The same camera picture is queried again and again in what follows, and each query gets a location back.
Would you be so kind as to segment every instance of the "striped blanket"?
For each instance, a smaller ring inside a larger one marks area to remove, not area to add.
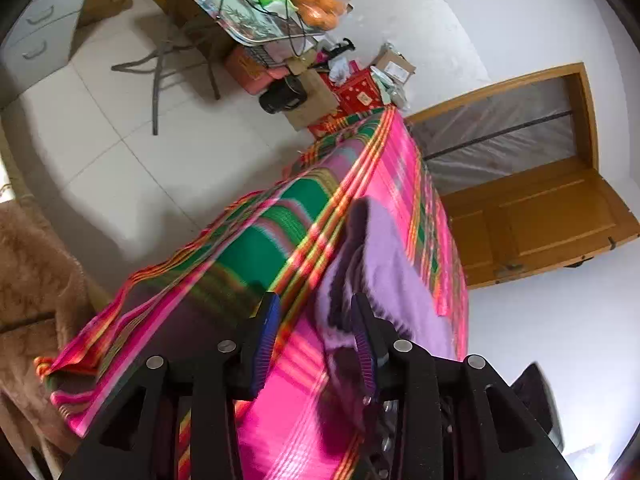
[[[149,355],[191,356],[251,316],[265,290],[284,311],[266,386],[236,402],[248,480],[350,476],[360,436],[341,414],[313,326],[312,294],[337,249],[350,203],[372,196],[390,212],[406,255],[466,354],[467,296],[442,204],[393,107],[340,121],[271,189],[229,206],[169,260],[129,277],[113,303],[56,359],[36,359],[51,402],[84,435],[101,406]],[[190,421],[177,477],[190,478]]]

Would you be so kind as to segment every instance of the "pink plastic container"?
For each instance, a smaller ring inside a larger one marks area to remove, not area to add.
[[[225,59],[225,68],[238,84],[251,95],[258,95],[276,79],[289,73],[286,66],[265,68],[255,61],[244,46],[238,45]]]

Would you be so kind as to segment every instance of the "silver screw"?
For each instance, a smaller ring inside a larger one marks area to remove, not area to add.
[[[236,343],[231,341],[231,339],[225,339],[224,341],[220,341],[218,343],[218,351],[223,354],[228,354],[229,352],[233,352],[236,349]]]
[[[411,341],[407,341],[406,339],[398,339],[394,343],[394,348],[399,352],[410,352],[413,347],[414,345],[411,344]]]
[[[164,364],[164,359],[162,359],[159,355],[152,355],[149,359],[146,360],[146,367],[150,370],[156,370],[156,368],[161,367]]]
[[[469,366],[475,368],[476,370],[482,370],[484,368],[484,365],[486,364],[484,357],[475,354],[470,355],[468,358],[466,358],[466,362],[469,363]]]

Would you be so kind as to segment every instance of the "brown plush fabric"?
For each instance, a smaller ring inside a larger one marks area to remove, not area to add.
[[[0,203],[0,428],[36,478],[32,449],[56,478],[78,438],[50,404],[33,359],[56,356],[94,310],[80,265],[39,218],[14,200]]]

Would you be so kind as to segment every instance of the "door panel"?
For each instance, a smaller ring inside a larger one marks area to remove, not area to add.
[[[611,186],[577,157],[445,195],[470,288],[564,267],[640,236]]]

